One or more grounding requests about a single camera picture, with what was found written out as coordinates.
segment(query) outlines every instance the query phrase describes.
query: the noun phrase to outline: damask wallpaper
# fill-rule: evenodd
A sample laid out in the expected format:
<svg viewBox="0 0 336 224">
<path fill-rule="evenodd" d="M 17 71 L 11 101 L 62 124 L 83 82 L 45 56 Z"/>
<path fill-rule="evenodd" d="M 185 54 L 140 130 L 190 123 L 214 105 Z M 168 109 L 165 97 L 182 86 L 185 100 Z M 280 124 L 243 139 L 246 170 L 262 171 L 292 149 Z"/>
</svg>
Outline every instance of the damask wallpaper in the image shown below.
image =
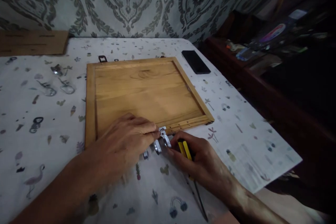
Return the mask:
<svg viewBox="0 0 336 224">
<path fill-rule="evenodd" d="M 198 43 L 237 9 L 263 0 L 0 0 L 5 30 L 70 30 L 77 37 L 180 37 Z"/>
</svg>

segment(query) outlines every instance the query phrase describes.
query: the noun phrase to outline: hand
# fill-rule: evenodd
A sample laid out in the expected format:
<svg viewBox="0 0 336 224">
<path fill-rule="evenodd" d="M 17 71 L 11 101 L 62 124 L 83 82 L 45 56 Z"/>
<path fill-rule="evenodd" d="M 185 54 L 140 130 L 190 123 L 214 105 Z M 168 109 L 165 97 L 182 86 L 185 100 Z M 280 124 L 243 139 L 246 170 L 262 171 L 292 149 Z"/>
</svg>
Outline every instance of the hand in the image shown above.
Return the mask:
<svg viewBox="0 0 336 224">
<path fill-rule="evenodd" d="M 194 154 L 193 162 L 174 150 L 179 150 L 177 143 L 179 139 L 184 139 L 188 143 L 190 151 Z M 172 149 L 169 149 L 168 153 L 182 171 L 188 173 L 227 206 L 237 204 L 235 195 L 239 191 L 244 191 L 244 188 L 230 173 L 207 140 L 179 131 L 171 140 L 171 145 Z"/>
<path fill-rule="evenodd" d="M 159 138 L 155 123 L 128 113 L 107 129 L 87 150 L 75 157 L 72 167 L 81 167 L 79 175 L 94 192 L 101 186 L 112 183 L 132 167 L 147 147 Z"/>
</svg>

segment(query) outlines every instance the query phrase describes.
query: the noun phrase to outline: screwdriver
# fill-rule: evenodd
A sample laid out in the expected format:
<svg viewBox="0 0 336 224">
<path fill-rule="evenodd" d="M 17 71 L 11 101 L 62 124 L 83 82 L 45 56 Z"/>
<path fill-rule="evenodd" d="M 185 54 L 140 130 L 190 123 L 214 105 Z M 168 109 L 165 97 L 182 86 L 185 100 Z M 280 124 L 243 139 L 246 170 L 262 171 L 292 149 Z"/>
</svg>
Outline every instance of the screwdriver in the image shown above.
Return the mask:
<svg viewBox="0 0 336 224">
<path fill-rule="evenodd" d="M 192 156 L 191 156 L 191 153 L 190 153 L 190 150 L 189 150 L 189 147 L 188 147 L 188 143 L 187 143 L 184 139 L 182 139 L 182 138 L 180 138 L 180 139 L 177 141 L 177 143 L 178 143 L 178 147 L 180 148 L 181 154 L 182 154 L 185 158 L 188 158 L 189 160 L 193 161 L 193 158 L 192 158 Z M 196 192 L 197 192 L 197 196 L 198 196 L 198 200 L 199 200 L 199 203 L 200 203 L 201 208 L 202 208 L 203 217 L 204 217 L 204 219 L 208 222 L 208 217 L 207 217 L 207 214 L 206 214 L 206 212 L 205 212 L 205 209 L 204 209 L 204 206 L 203 206 L 203 202 L 202 202 L 202 199 L 201 199 L 201 196 L 200 196 L 200 192 L 198 191 L 198 187 L 197 187 L 196 181 L 195 181 L 195 179 L 194 179 L 193 177 L 191 177 L 190 175 L 189 175 L 189 179 L 190 179 L 191 181 L 194 182 L 194 185 L 195 185 L 195 188 L 196 188 Z"/>
</svg>

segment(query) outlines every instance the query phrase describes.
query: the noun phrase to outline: black smartphone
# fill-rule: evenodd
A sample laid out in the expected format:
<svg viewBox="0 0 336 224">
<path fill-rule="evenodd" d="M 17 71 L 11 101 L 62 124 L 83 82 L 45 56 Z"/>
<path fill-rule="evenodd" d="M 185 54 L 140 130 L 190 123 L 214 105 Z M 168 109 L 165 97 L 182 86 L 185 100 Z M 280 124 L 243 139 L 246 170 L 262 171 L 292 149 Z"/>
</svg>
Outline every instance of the black smartphone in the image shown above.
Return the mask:
<svg viewBox="0 0 336 224">
<path fill-rule="evenodd" d="M 195 74 L 209 74 L 210 69 L 204 64 L 195 51 L 182 51 L 183 57 L 187 60 Z"/>
</svg>

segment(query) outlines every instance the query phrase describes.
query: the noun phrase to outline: printed tablecloth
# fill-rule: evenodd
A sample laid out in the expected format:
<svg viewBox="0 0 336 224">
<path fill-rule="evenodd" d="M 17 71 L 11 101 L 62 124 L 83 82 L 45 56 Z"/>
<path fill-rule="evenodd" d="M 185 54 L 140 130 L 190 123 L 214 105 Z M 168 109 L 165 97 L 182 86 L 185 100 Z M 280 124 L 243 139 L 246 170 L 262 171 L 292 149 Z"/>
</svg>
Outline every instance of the printed tablecloth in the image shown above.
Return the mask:
<svg viewBox="0 0 336 224">
<path fill-rule="evenodd" d="M 196 75 L 181 52 L 195 50 L 211 70 Z M 302 159 L 226 78 L 187 40 L 73 38 L 63 56 L 0 57 L 0 223 L 12 220 L 84 149 L 86 64 L 175 56 L 215 118 L 187 130 L 207 139 L 231 173 L 251 192 Z M 76 91 L 66 94 L 50 69 L 60 64 Z M 57 93 L 45 96 L 37 82 Z M 186 183 L 169 160 L 148 149 L 117 184 L 92 195 L 85 223 L 205 223 Z M 209 219 L 225 211 L 200 189 Z"/>
</svg>

